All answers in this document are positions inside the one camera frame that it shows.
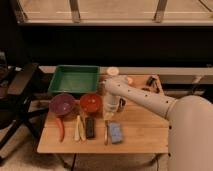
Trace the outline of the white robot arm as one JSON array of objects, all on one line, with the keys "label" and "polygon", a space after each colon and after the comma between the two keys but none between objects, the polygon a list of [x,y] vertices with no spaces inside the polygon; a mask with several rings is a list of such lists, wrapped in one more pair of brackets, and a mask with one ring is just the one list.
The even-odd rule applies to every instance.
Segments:
[{"label": "white robot arm", "polygon": [[137,89],[124,76],[104,80],[104,109],[126,98],[169,121],[168,171],[213,171],[213,104],[203,97],[179,99]]}]

